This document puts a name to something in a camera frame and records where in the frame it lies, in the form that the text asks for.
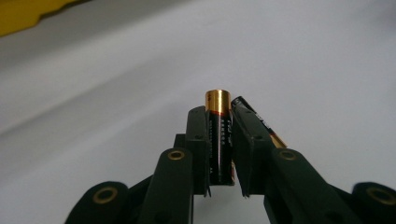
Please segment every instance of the white surface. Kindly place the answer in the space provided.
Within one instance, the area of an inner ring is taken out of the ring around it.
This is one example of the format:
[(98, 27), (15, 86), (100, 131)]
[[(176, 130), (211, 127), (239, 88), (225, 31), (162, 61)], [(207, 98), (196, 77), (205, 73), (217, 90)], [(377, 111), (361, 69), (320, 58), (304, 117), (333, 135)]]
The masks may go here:
[[(205, 92), (243, 95), (333, 185), (396, 189), (396, 4), (92, 1), (0, 38), (0, 223), (63, 223), (90, 187), (132, 186)], [(214, 188), (194, 223), (269, 223)]]

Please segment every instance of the yellow object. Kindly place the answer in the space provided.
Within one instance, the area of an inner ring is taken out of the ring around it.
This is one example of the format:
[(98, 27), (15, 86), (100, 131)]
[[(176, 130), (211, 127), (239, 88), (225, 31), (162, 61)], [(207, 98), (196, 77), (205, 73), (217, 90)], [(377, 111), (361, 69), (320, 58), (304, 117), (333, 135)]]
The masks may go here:
[(0, 0), (0, 36), (32, 27), (40, 17), (78, 0)]

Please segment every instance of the aa battery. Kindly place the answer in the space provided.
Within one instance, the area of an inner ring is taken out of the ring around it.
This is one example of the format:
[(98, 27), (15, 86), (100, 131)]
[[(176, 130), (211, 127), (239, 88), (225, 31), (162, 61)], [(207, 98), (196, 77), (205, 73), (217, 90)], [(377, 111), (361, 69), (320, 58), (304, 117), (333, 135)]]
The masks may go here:
[(262, 122), (262, 125), (264, 125), (265, 129), (267, 130), (267, 132), (270, 134), (270, 137), (274, 143), (274, 145), (277, 148), (285, 148), (288, 147), (283, 141), (282, 139), (276, 134), (276, 132), (274, 132), (274, 130), (272, 128), (270, 128), (270, 126), (264, 121), (264, 119), (262, 119), (262, 117), (260, 117), (260, 115), (253, 109), (253, 107), (251, 107), (251, 105), (245, 100), (244, 97), (242, 96), (238, 96), (235, 99), (233, 99), (233, 101), (231, 102), (231, 104), (233, 106), (243, 106), (246, 109), (251, 110), (256, 116), (257, 118)]
[(231, 96), (227, 91), (213, 90), (205, 98), (210, 185), (233, 185)]

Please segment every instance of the gold battery top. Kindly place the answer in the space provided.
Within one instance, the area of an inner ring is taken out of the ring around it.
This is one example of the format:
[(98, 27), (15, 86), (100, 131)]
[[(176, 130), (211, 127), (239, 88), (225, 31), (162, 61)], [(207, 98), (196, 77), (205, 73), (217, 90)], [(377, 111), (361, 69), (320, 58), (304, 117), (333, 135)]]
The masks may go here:
[(231, 109), (231, 94), (224, 90), (207, 91), (205, 108), (206, 111), (228, 115)]

